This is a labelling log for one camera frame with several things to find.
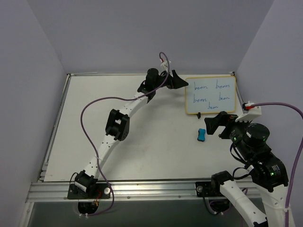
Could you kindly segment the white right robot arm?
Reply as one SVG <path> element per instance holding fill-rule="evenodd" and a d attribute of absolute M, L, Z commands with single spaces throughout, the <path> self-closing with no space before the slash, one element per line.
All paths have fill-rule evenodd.
<path fill-rule="evenodd" d="M 267 145 L 269 129 L 259 123 L 238 120 L 238 116 L 220 112 L 213 118 L 205 118 L 208 135 L 218 127 L 224 130 L 221 139 L 232 141 L 235 159 L 244 164 L 259 191 L 265 212 L 260 211 L 236 183 L 237 178 L 228 171 L 212 175 L 210 189 L 215 195 L 223 195 L 234 206 L 249 227 L 293 227 L 294 219 L 285 205 L 289 180 L 285 165 Z"/>

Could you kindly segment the blue bone shaped eraser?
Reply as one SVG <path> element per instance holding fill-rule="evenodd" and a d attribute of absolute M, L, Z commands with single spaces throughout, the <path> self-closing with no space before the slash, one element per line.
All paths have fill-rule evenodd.
<path fill-rule="evenodd" d="M 199 142 L 204 142 L 205 141 L 205 134 L 206 134 L 206 130 L 205 129 L 198 129 L 198 136 L 197 136 L 197 140 Z"/>

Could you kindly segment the yellow framed whiteboard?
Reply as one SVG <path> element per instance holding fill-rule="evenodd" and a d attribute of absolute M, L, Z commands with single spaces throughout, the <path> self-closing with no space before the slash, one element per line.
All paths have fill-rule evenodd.
<path fill-rule="evenodd" d="M 186 78 L 186 114 L 217 114 L 236 111 L 236 78 L 234 76 L 206 76 Z"/>

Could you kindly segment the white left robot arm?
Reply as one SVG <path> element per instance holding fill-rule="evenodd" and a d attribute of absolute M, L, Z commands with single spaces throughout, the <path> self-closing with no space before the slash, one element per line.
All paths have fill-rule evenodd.
<path fill-rule="evenodd" d="M 151 68 L 148 69 L 145 80 L 140 84 L 133 98 L 104 97 L 90 102 L 83 108 L 80 114 L 80 125 L 95 152 L 95 156 L 75 177 L 74 184 L 80 195 L 84 198 L 91 198 L 95 194 L 98 176 L 101 175 L 105 179 L 102 167 L 113 149 L 129 134 L 131 117 L 153 99 L 156 90 L 162 87 L 180 89 L 187 86 L 188 83 L 180 78 L 175 70 L 165 70 L 159 73 L 157 69 Z M 126 101 L 127 103 L 120 109 L 110 111 L 105 126 L 105 136 L 100 147 L 97 148 L 85 130 L 83 116 L 86 109 L 92 104 L 108 99 Z"/>

